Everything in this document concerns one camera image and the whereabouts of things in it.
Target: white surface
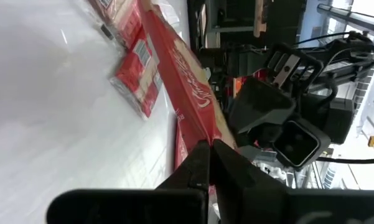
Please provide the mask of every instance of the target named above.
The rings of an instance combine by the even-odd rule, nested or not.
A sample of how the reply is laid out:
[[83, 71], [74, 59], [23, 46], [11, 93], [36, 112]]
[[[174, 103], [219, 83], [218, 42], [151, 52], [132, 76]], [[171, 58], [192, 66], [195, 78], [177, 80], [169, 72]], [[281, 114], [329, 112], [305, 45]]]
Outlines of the white surface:
[[[162, 10], [189, 41], [185, 3], [171, 2]], [[66, 190], [152, 188], [168, 175], [167, 93], [140, 119], [107, 81], [119, 59], [80, 2], [0, 0], [0, 223], [45, 223]]]

